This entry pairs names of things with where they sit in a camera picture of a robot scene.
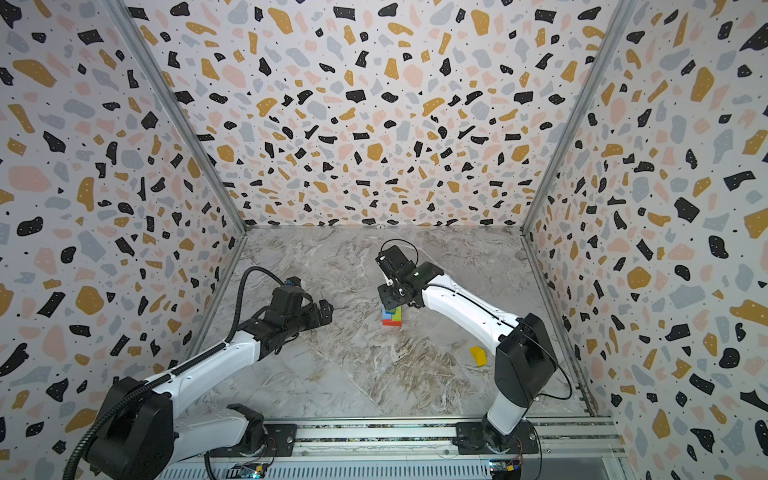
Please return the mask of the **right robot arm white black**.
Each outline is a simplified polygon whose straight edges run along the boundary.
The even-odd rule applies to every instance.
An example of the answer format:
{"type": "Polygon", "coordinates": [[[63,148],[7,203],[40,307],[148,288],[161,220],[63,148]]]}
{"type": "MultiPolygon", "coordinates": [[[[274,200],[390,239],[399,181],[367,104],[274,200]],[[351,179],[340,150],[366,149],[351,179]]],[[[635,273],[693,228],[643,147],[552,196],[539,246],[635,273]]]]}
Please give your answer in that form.
{"type": "Polygon", "coordinates": [[[559,363],[544,322],[503,311],[461,287],[430,263],[409,260],[397,246],[380,251],[376,263],[385,283],[378,287],[383,307],[428,308],[475,337],[494,355],[494,401],[480,422],[473,450],[504,453],[516,445],[514,434],[559,363]]]}

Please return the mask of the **yellow wedge block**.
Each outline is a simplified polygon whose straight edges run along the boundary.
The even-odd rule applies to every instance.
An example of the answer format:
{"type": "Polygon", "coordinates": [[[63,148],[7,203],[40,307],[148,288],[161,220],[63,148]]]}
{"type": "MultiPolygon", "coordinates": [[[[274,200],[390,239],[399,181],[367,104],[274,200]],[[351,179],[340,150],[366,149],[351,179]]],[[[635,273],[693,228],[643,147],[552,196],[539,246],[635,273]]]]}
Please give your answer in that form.
{"type": "Polygon", "coordinates": [[[483,367],[488,364],[487,354],[482,347],[471,347],[470,354],[478,367],[483,367]]]}

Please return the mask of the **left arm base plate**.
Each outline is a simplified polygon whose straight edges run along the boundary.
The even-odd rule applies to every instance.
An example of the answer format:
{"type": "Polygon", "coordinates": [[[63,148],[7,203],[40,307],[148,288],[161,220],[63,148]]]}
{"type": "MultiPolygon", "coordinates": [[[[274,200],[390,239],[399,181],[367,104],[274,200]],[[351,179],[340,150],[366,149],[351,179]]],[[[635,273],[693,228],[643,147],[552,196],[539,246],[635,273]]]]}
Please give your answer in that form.
{"type": "Polygon", "coordinates": [[[210,452],[213,458],[280,458],[290,457],[297,437],[297,424],[268,423],[248,428],[244,438],[236,445],[222,447],[210,452]]]}

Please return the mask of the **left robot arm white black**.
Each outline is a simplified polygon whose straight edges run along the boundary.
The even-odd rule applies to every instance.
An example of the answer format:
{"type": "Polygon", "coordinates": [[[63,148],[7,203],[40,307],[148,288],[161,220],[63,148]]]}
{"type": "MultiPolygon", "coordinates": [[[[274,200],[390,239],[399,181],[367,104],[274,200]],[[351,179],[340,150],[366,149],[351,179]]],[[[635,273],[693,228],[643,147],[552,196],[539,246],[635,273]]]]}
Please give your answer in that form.
{"type": "Polygon", "coordinates": [[[74,447],[64,478],[74,478],[81,461],[111,479],[154,479],[171,464],[217,449],[268,452],[276,444],[263,415],[240,403],[197,419],[180,416],[223,380],[278,354],[299,334],[330,324],[333,311],[327,300],[315,301],[289,281],[274,289],[269,305],[213,347],[166,373],[118,381],[74,447]]]}

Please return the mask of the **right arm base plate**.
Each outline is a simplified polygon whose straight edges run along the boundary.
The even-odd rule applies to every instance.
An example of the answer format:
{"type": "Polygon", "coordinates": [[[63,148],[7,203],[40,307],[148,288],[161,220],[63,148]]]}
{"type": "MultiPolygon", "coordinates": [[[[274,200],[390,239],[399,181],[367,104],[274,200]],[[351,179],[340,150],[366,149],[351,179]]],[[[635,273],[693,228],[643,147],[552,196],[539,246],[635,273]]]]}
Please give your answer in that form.
{"type": "Polygon", "coordinates": [[[488,422],[459,422],[452,443],[461,455],[536,454],[540,447],[534,426],[522,420],[509,434],[497,432],[488,422]]]}

